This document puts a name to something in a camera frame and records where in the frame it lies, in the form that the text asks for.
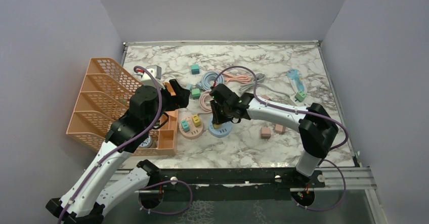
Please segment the brown-pink charger cube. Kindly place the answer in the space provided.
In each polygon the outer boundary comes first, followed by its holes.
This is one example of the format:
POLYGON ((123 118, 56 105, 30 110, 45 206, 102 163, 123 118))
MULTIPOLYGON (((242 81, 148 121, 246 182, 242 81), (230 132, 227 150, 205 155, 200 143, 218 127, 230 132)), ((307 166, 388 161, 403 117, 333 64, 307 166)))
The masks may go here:
POLYGON ((270 97, 268 97, 267 95, 262 95, 261 96, 263 99, 266 99, 266 100, 271 100, 271 98, 270 97))

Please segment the pink charger cube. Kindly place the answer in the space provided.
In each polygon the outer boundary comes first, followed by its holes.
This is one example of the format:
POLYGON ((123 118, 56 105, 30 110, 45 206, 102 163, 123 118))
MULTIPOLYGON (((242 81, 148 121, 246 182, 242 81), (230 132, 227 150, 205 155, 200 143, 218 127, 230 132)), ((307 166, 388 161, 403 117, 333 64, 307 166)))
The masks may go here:
POLYGON ((269 139, 271 137, 271 129, 269 127, 261 127, 260 137, 261 139, 269 139))
POLYGON ((275 124, 275 126, 274 126, 274 132, 278 133, 280 135, 284 134, 285 133, 285 126, 280 125, 280 124, 275 124))

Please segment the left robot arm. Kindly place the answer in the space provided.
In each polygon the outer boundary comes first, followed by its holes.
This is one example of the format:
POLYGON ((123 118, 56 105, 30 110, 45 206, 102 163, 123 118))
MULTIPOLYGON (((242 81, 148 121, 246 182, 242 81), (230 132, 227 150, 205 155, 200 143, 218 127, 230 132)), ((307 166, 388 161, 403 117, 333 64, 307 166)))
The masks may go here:
POLYGON ((156 83, 142 85, 130 98, 123 116, 112 123, 105 140, 89 167, 62 197, 53 198, 47 210, 58 223, 102 223, 107 213, 138 189, 152 189, 159 182, 159 168, 144 160, 128 176, 106 186, 116 170, 149 137, 161 115, 186 108, 190 90, 169 81, 175 94, 156 83))

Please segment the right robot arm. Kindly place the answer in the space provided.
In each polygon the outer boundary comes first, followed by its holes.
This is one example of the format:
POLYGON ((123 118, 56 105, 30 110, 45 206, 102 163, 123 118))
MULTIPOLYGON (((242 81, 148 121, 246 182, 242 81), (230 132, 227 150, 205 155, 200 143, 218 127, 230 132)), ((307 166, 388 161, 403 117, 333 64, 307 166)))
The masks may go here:
POLYGON ((304 151, 292 173, 292 181, 298 187, 312 181, 313 172, 326 158, 338 134, 336 121, 317 103, 298 107, 259 98, 251 93, 238 96, 224 84, 213 87, 209 95, 212 98, 210 106, 214 124, 239 123, 242 119, 263 120, 299 133, 304 151))

